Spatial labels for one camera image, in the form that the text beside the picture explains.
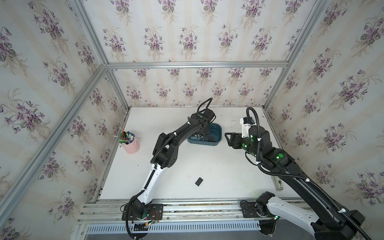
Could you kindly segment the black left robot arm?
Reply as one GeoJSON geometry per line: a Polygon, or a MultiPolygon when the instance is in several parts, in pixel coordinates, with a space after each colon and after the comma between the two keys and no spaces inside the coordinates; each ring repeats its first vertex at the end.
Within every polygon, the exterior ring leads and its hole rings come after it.
{"type": "Polygon", "coordinates": [[[185,140],[194,137],[200,142],[214,142],[214,137],[210,136],[210,124],[216,119],[215,113],[209,109],[212,101],[213,98],[209,98],[202,102],[180,128],[172,133],[159,135],[150,161],[151,171],[140,192],[124,205],[123,221],[143,220],[147,217],[156,187],[163,173],[175,164],[179,147],[185,140]]]}

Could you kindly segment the black eraser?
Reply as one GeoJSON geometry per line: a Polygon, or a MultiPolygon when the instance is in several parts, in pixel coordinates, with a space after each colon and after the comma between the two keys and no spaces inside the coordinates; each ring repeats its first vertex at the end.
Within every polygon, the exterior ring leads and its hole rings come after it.
{"type": "Polygon", "coordinates": [[[203,182],[203,179],[202,178],[198,178],[198,180],[195,182],[195,184],[197,186],[200,186],[202,182],[203,182]]]}

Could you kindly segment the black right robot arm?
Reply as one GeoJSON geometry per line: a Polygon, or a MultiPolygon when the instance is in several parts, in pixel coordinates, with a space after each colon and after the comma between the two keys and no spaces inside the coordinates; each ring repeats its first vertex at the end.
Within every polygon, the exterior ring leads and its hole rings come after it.
{"type": "Polygon", "coordinates": [[[289,185],[313,210],[308,213],[295,205],[264,192],[255,209],[260,216],[275,215],[307,231],[317,240],[352,240],[357,233],[364,239],[371,237],[363,230],[365,217],[357,210],[349,210],[314,182],[283,149],[272,145],[270,133],[260,125],[259,116],[252,107],[240,120],[241,133],[225,133],[233,149],[242,149],[249,163],[269,176],[278,177],[289,185]]]}

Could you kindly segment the aluminium frame horizontal rail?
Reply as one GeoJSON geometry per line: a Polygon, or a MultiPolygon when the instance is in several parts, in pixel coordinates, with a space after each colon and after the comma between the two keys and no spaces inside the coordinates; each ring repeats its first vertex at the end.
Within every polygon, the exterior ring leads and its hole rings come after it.
{"type": "Polygon", "coordinates": [[[124,62],[110,69],[285,68],[288,61],[124,62]]]}

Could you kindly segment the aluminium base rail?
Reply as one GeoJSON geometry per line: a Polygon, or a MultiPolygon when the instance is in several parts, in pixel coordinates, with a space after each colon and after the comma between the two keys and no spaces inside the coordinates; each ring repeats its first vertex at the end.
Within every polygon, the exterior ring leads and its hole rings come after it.
{"type": "Polygon", "coordinates": [[[121,202],[85,204],[77,221],[80,234],[200,233],[259,231],[271,236],[279,220],[287,220],[311,235],[319,217],[301,199],[268,201],[269,213],[256,211],[256,200],[154,201],[145,217],[126,220],[121,202]]]}

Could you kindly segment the teal plastic storage box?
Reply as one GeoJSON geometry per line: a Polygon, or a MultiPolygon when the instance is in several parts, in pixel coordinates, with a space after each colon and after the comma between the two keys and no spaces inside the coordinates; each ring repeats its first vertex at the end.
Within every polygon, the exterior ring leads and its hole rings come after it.
{"type": "Polygon", "coordinates": [[[202,135],[191,135],[187,141],[190,144],[217,146],[222,140],[222,127],[219,124],[211,123],[208,130],[209,132],[204,132],[202,135]]]}

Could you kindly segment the pink pen cup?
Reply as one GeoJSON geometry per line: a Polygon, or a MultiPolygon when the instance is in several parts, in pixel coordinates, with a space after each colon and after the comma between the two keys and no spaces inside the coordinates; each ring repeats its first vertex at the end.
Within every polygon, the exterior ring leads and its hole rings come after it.
{"type": "Polygon", "coordinates": [[[140,143],[135,134],[131,132],[121,131],[118,135],[114,135],[119,142],[121,148],[123,148],[128,154],[135,154],[140,150],[140,143]]]}

